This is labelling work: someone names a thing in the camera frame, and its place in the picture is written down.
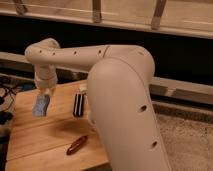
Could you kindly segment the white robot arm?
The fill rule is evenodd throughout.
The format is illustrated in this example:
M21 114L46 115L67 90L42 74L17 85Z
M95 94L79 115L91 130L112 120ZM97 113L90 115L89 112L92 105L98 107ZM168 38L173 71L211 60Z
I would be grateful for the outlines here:
M29 45L38 89L53 89L56 68L88 74L92 121L112 171L172 171L150 98L155 72L152 55L137 45L62 48L52 39Z

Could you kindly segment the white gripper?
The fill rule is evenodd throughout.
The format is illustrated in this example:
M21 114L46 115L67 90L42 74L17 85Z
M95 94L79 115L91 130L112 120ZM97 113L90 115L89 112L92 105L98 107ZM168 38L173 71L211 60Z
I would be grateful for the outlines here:
M53 96L57 85L56 77L51 79L41 79L39 77L35 77L34 81L41 95L49 95L50 97Z

